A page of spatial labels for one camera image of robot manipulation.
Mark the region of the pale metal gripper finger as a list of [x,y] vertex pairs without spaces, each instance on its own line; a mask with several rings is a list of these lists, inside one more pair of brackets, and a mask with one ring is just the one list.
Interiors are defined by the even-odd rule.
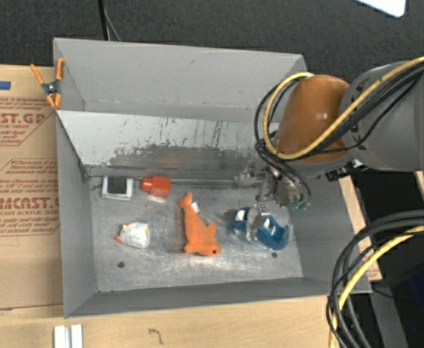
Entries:
[[262,204],[256,204],[248,211],[248,239],[254,239],[257,231],[262,228],[265,221],[271,216]]

